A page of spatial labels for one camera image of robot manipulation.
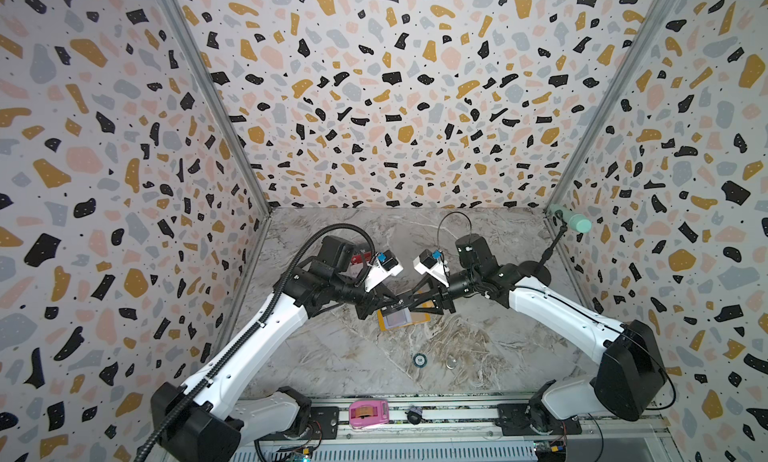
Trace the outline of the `yellow leather card holder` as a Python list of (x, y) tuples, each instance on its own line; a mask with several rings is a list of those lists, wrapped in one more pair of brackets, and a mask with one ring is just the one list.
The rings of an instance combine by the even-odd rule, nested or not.
[(382, 332), (392, 331), (398, 328), (412, 325), (424, 324), (430, 321), (429, 314), (411, 312), (409, 310), (401, 310), (386, 316), (378, 311), (377, 318), (379, 328)]

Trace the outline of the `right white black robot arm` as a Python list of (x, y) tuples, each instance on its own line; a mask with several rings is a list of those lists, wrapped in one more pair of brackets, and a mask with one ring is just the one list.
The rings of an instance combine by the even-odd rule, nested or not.
[(442, 314), (454, 312), (459, 298), (483, 296), (558, 333), (598, 366), (593, 375), (545, 383), (523, 411), (532, 430), (548, 434), (568, 419), (596, 413), (634, 422), (650, 410), (669, 379), (648, 325), (611, 319), (557, 293), (541, 261), (500, 264), (478, 234), (459, 238), (456, 249), (457, 273), (447, 271), (439, 251), (416, 257), (421, 279), (398, 301), (410, 310)]

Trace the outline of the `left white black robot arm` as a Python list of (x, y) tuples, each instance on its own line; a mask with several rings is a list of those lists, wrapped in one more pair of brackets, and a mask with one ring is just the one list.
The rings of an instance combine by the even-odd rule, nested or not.
[(155, 446), (178, 461), (228, 461), (246, 443), (273, 433), (300, 436), (308, 424), (309, 398), (290, 387), (252, 403), (241, 395), (279, 346), (310, 319), (337, 305), (355, 308), (360, 319), (395, 303), (385, 286), (403, 266), (370, 236), (356, 277), (346, 275), (357, 251), (338, 230), (364, 235), (348, 223), (313, 234), (290, 260), (260, 311), (201, 369), (180, 385), (164, 383), (151, 398), (153, 432), (138, 449), (148, 459)]

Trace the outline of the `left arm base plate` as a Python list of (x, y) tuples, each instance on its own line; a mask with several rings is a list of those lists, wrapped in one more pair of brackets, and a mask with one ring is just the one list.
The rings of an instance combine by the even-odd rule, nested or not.
[(260, 441), (309, 442), (337, 438), (339, 423), (338, 407), (311, 407), (297, 413), (294, 422), (288, 422), (287, 409), (271, 410), (256, 419)]

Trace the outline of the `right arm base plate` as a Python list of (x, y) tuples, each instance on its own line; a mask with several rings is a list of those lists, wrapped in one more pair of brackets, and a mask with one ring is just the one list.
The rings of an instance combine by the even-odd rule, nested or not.
[(582, 427), (577, 419), (565, 421), (547, 419), (536, 426), (525, 403), (503, 403), (497, 406), (497, 418), (494, 424), (502, 430), (504, 436), (570, 436), (581, 435)]

